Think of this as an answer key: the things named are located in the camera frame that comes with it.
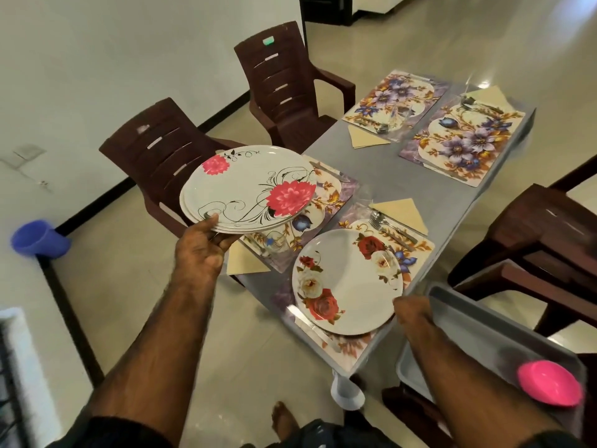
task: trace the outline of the blue trash can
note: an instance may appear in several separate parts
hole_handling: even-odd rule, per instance
[[[71,240],[61,236],[45,220],[22,225],[10,238],[12,249],[25,256],[40,254],[59,258],[71,248]]]

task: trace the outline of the red rose design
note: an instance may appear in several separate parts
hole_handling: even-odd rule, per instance
[[[308,182],[283,182],[276,185],[266,198],[267,206],[276,217],[295,215],[313,198],[315,185]]]
[[[207,174],[220,174],[230,168],[228,161],[221,155],[214,155],[201,164]]]
[[[359,240],[359,250],[365,257],[365,259],[371,259],[371,255],[376,251],[386,249],[383,242],[377,237],[367,236]]]
[[[313,261],[313,258],[309,256],[301,256],[300,258],[298,258],[298,260],[301,261],[303,266],[309,269],[315,265],[315,261]]]
[[[305,299],[304,302],[313,317],[319,321],[326,319],[333,323],[334,318],[340,312],[338,302],[332,295],[332,291],[327,288],[324,288],[320,297],[316,299]]]

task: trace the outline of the dining table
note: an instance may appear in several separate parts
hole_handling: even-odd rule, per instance
[[[471,89],[470,85],[453,83],[436,105],[439,107],[443,100],[449,100],[451,97],[471,91]],[[405,198],[413,199],[429,230],[427,239],[435,244],[435,248],[404,290],[404,294],[412,293],[417,283],[425,278],[460,223],[495,179],[512,151],[523,149],[524,143],[529,141],[534,121],[534,109],[517,101],[511,102],[517,109],[526,112],[525,118],[521,128],[513,134],[478,187],[468,186],[461,181],[399,157],[399,152],[406,142],[417,133],[417,126],[423,125],[434,114],[435,109],[429,110],[414,128],[403,135],[399,142],[354,149],[347,128],[348,123],[338,120],[305,151],[309,157],[314,157],[322,164],[329,165],[358,180],[375,203]],[[337,227],[343,214],[350,210],[352,203],[353,201],[348,200],[344,207],[324,226],[321,233]],[[292,270],[292,267],[288,267],[284,273],[271,270],[263,273],[247,273],[236,277],[259,302],[278,315],[290,331],[309,345],[333,369],[335,377],[331,393],[334,400],[347,410],[355,410],[355,407],[362,406],[364,395],[356,385],[349,381],[349,377],[355,374],[376,350],[384,336],[390,331],[391,324],[384,324],[380,328],[375,337],[364,346],[358,358],[349,363],[349,367],[346,364],[340,364],[321,343],[315,340],[316,338],[309,336],[303,328],[297,325],[294,318],[281,313],[276,307],[273,296],[281,286],[288,283]]]

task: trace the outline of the tiled floor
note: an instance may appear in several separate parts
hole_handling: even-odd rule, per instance
[[[365,94],[389,70],[500,85],[538,106],[533,142],[513,158],[482,196],[430,277],[442,278],[489,223],[532,182],[549,184],[595,153],[590,126],[597,114],[597,0],[412,0],[394,14],[368,16],[350,27],[308,24],[309,53],[318,66],[356,83]],[[339,91],[316,82],[322,114],[341,116]],[[211,135],[269,144],[248,107]],[[572,197],[597,211],[597,181]],[[56,269],[101,367],[108,371],[145,322],[168,281],[175,238],[147,215],[137,189],[72,234],[73,248]],[[299,423],[339,422],[331,371],[257,301],[221,277],[184,446],[264,446],[275,440],[270,411],[284,399]],[[487,299],[494,309],[532,326],[544,304],[518,293]],[[597,330],[577,323],[554,341],[597,352]],[[392,332],[365,365],[365,413],[396,442],[423,446],[383,407],[379,391],[396,384],[393,365],[404,340]]]

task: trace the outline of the black sleeve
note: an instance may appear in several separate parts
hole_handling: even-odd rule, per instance
[[[48,448],[172,448],[160,433],[135,421],[116,417],[77,419],[73,428]]]
[[[549,431],[533,437],[521,448],[585,448],[578,438],[563,431]]]

